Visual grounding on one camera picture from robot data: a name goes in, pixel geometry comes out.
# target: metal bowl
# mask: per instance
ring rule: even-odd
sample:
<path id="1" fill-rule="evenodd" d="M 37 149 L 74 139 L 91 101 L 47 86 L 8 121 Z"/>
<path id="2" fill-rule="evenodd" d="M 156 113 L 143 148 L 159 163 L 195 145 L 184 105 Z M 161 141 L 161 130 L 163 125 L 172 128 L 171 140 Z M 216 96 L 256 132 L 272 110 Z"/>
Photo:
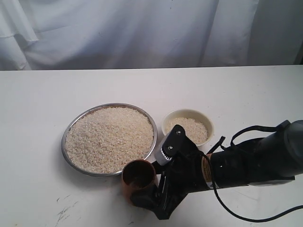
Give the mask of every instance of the metal bowl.
<path id="1" fill-rule="evenodd" d="M 144 116 L 146 116 L 152 126 L 153 129 L 153 141 L 151 144 L 151 148 L 149 150 L 149 152 L 146 154 L 145 159 L 148 158 L 148 156 L 152 153 L 153 149 L 155 148 L 156 145 L 156 141 L 157 141 L 157 126 L 154 122 L 154 120 L 152 119 L 152 117 L 146 113 L 144 110 L 138 108 L 137 106 L 134 105 L 129 105 L 129 104 L 123 104 L 123 103 L 109 103 L 109 104 L 104 104 L 104 105 L 99 105 L 99 106 L 95 106 L 83 113 L 81 113 L 78 117 L 76 117 L 71 123 L 70 125 L 67 127 L 67 129 L 65 130 L 63 137 L 62 137 L 62 141 L 61 141 L 61 151 L 63 154 L 64 159 L 67 161 L 68 164 L 70 164 L 74 169 L 78 170 L 79 172 L 86 174 L 86 175 L 90 175 L 90 176 L 114 176 L 114 175 L 119 175 L 122 173 L 122 170 L 117 171 L 115 173 L 94 173 L 94 172 L 90 172 L 90 171 L 86 171 L 78 166 L 76 166 L 71 159 L 68 157 L 67 153 L 66 153 L 66 149 L 65 149 L 65 141 L 66 141 L 66 136 L 67 133 L 69 132 L 69 130 L 71 129 L 71 127 L 81 118 L 83 118 L 84 116 L 91 114 L 97 110 L 103 109 L 103 108 L 108 108 L 108 107 L 127 107 L 127 108 L 131 108 L 134 110 L 137 110 L 138 112 L 142 113 Z"/>

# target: rice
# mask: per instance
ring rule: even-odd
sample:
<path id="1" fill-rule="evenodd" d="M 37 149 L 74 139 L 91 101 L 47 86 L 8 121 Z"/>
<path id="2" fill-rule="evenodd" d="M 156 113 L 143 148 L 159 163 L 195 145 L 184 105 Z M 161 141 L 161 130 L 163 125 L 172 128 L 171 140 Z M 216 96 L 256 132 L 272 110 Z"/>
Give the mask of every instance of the rice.
<path id="1" fill-rule="evenodd" d="M 94 173 L 113 173 L 144 158 L 153 142 L 149 119 L 127 107 L 108 107 L 79 119 L 66 136 L 72 163 Z"/>
<path id="2" fill-rule="evenodd" d="M 165 127 L 165 133 L 169 133 L 176 124 L 184 128 L 186 136 L 196 145 L 207 140 L 208 135 L 205 125 L 192 118 L 177 117 L 171 119 Z"/>

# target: table surface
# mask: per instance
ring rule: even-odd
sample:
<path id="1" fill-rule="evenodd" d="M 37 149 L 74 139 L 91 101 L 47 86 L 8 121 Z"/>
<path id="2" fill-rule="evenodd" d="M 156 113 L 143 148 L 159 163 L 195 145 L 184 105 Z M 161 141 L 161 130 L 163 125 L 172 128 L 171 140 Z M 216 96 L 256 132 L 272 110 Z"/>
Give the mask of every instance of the table surface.
<path id="1" fill-rule="evenodd" d="M 190 194 L 169 220 L 128 205 L 119 177 L 95 178 L 72 169 L 61 154 L 68 124 L 105 103 L 129 103 L 147 111 L 158 126 L 170 111 L 190 108 L 208 115 L 215 128 L 207 151 L 223 135 L 251 125 L 276 126 L 303 118 L 303 66 L 230 68 L 2 71 L 0 72 L 0 226 L 301 226 L 296 211 L 253 224 L 227 213 L 213 191 Z M 237 141 L 266 136 L 255 132 Z M 281 186 L 219 191 L 248 218 L 266 218 L 303 204 L 303 177 Z"/>

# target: white backdrop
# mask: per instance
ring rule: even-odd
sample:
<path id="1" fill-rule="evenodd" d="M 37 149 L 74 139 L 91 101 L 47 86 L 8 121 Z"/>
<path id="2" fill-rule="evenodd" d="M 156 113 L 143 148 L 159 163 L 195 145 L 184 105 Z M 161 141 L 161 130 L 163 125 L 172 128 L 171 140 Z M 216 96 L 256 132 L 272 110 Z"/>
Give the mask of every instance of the white backdrop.
<path id="1" fill-rule="evenodd" d="M 0 70 L 293 64 L 301 0 L 0 0 Z"/>

